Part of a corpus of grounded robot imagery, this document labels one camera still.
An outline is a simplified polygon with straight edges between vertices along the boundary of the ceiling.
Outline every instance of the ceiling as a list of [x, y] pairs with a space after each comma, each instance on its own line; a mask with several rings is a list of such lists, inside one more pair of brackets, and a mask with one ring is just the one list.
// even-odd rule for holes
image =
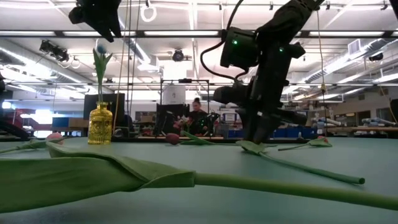
[[[226, 23], [231, 15], [234, 5], [237, 1], [215, 1], [215, 0], [159, 0], [151, 1], [151, 6], [156, 8], [157, 15], [153, 21], [144, 22], [139, 13], [138, 5], [145, 8], [145, 1], [133, 1], [132, 7], [127, 7], [127, 1], [123, 0], [118, 14], [120, 20], [126, 25], [128, 30], [220, 30], [225, 28]], [[275, 10], [285, 4], [286, 0], [273, 0], [274, 10], [270, 9], [268, 1], [245, 0], [236, 13], [232, 26], [241, 29], [254, 30], [269, 21], [275, 13]], [[73, 25], [68, 19], [68, 13], [75, 7], [75, 1], [68, 0], [5, 0], [0, 2], [0, 20], [1, 30], [92, 30], [86, 24]], [[313, 13], [303, 30], [396, 30], [398, 29], [397, 18], [391, 6], [386, 10], [381, 10], [383, 1], [377, 0], [330, 0], [330, 9], [326, 10], [326, 3], [319, 11], [319, 24], [317, 14]], [[145, 11], [147, 18], [151, 16], [151, 9]], [[67, 49], [68, 53], [80, 62], [80, 66], [76, 68], [79, 62], [74, 62], [68, 68], [69, 63], [61, 63], [57, 65], [57, 61], [48, 55], [44, 55], [39, 51], [40, 44], [43, 40], [49, 40], [54, 45]], [[331, 60], [338, 58], [347, 51], [347, 45], [354, 41], [353, 38], [339, 39], [295, 39], [294, 42], [300, 42], [306, 54], [299, 59], [293, 59], [289, 68], [288, 80], [293, 83], [302, 82], [303, 78], [310, 75], [313, 71], [320, 70], [322, 59], [324, 66], [328, 65]], [[93, 76], [95, 67], [93, 65], [93, 47], [96, 45], [96, 39], [92, 38], [59, 38], [59, 37], [8, 37], [7, 42], [15, 45], [13, 52], [15, 54], [25, 56], [38, 64], [44, 64], [52, 70], [62, 70], [67, 76], [80, 80], [83, 83], [95, 82], [96, 77]], [[163, 67], [171, 62], [170, 53], [175, 49], [181, 49], [183, 54], [188, 56], [187, 77], [210, 80], [213, 83], [231, 83], [231, 80], [215, 77], [205, 71], [198, 62], [200, 52], [214, 46], [220, 40], [218, 38], [137, 38], [136, 42], [142, 51], [150, 58], [158, 58], [159, 66]], [[109, 53], [113, 53], [114, 57], [108, 64], [105, 78], [112, 78], [112, 81], [118, 82], [121, 74], [122, 83], [131, 82], [132, 76], [135, 77], [136, 83], [148, 83], [148, 85], [138, 85], [134, 89], [137, 90], [156, 90], [158, 86], [151, 86], [153, 82], [160, 81], [161, 72], [145, 71], [138, 69], [141, 62], [135, 58], [128, 47], [123, 44], [121, 39], [116, 39], [113, 43], [109, 43], [104, 39], [99, 40], [100, 44], [106, 47]], [[388, 62], [394, 59], [397, 44], [392, 43], [382, 50], [384, 60], [379, 62], [368, 62], [367, 66], [377, 66], [381, 62]], [[205, 55], [204, 61], [206, 65], [218, 73], [224, 73], [234, 76], [241, 72], [239, 68], [223, 68], [220, 66], [220, 55], [222, 47], [209, 52]], [[196, 62], [198, 73], [194, 72], [194, 62]], [[351, 62], [332, 74], [327, 74], [327, 83], [338, 83], [340, 80], [355, 75], [368, 69], [365, 66], [364, 59], [358, 58], [355, 62]], [[254, 75], [256, 69], [251, 70], [244, 80]], [[352, 80], [352, 82], [360, 82], [361, 79]], [[50, 82], [49, 80], [39, 80], [38, 82]], [[63, 79], [59, 82], [73, 83], [71, 79]], [[84, 91], [89, 88], [81, 86]], [[125, 90], [126, 86], [121, 86], [121, 90]], [[117, 90], [117, 86], [107, 86], [109, 91]], [[295, 96], [304, 94], [309, 91], [316, 91], [317, 87], [296, 88], [286, 92], [290, 94], [291, 99]]]

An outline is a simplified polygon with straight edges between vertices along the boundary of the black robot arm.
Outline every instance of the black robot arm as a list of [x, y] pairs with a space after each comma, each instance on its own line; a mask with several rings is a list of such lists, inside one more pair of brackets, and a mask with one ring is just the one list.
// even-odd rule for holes
[[231, 27], [227, 30], [220, 65], [248, 70], [258, 65], [249, 85], [236, 81], [233, 86], [216, 89], [214, 100], [235, 103], [244, 129], [244, 139], [264, 142], [281, 122], [305, 124], [307, 118], [282, 110], [280, 97], [289, 84], [286, 80], [292, 58], [305, 51], [300, 44], [290, 44], [324, 0], [291, 0], [255, 33]]

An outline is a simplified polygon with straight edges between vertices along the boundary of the yellow vase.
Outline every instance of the yellow vase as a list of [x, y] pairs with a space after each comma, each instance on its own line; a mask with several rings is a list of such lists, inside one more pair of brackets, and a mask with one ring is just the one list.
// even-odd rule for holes
[[97, 102], [97, 109], [90, 112], [88, 144], [110, 144], [112, 138], [112, 112], [107, 102]]

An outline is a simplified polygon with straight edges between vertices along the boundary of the monitor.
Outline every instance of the monitor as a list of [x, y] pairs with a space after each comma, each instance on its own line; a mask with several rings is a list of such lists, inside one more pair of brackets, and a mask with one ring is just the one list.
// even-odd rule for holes
[[[108, 102], [108, 110], [113, 114], [113, 119], [116, 113], [116, 100], [118, 94], [103, 94], [103, 101]], [[85, 95], [85, 105], [83, 112], [83, 119], [89, 120], [90, 112], [97, 108], [98, 95]], [[117, 123], [124, 121], [124, 93], [119, 93]]]

